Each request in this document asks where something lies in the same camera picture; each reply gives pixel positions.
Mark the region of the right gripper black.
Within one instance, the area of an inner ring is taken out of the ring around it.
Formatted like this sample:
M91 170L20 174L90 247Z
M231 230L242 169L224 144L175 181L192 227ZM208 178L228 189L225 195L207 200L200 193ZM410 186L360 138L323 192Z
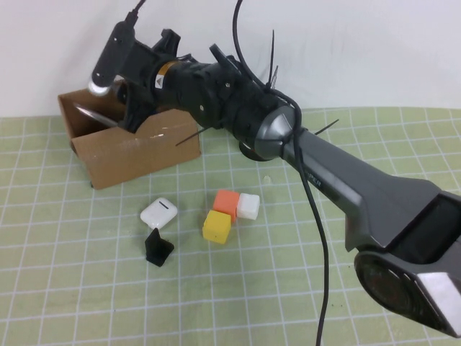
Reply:
M122 68L126 83L117 87L117 100L126 106L122 121L126 131L136 133L156 113L153 80L165 63L176 58L178 45L179 35L171 29L162 30L161 39L152 47L134 40Z

